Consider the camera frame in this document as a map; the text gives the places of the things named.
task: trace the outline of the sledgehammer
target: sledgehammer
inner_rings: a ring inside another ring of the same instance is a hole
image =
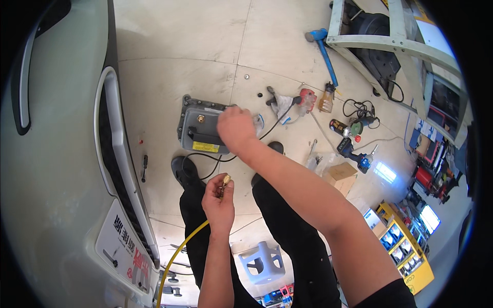
[[[332,63],[330,62],[329,55],[327,55],[325,46],[323,45],[323,40],[326,37],[327,37],[327,30],[324,28],[305,33],[305,38],[307,39],[308,42],[313,43],[314,41],[317,41],[318,47],[320,48],[320,52],[322,53],[323,59],[325,60],[325,64],[327,64],[327,68],[329,69],[330,78],[332,78],[332,83],[334,84],[334,87],[337,88],[339,84],[337,83],[336,74],[334,73],[334,69],[332,68]]]

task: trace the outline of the yellow label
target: yellow label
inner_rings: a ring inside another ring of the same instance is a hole
[[[217,153],[219,151],[219,145],[212,144],[212,143],[204,143],[204,142],[194,141],[192,149],[197,150],[197,151],[206,151],[206,152]]]

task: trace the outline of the brass fitting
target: brass fitting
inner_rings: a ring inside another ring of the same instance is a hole
[[[219,193],[219,198],[221,200],[222,200],[222,197],[224,197],[224,189],[226,188],[226,185],[228,185],[230,180],[231,180],[231,176],[229,174],[226,174],[224,179],[222,180],[221,192]]]

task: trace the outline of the white car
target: white car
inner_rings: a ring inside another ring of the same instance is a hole
[[[125,132],[112,0],[45,13],[0,125],[3,231],[41,303],[152,307],[159,251]]]

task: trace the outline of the hand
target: hand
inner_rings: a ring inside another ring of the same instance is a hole
[[[250,140],[258,140],[250,111],[238,106],[228,107],[219,115],[217,132],[229,151],[238,156]]]
[[[230,180],[222,200],[219,192],[222,187],[222,180],[227,173],[221,173],[207,182],[206,192],[202,198],[202,208],[206,213],[211,227],[211,236],[229,238],[233,221],[235,220],[235,207],[233,206],[233,191],[235,183]]]

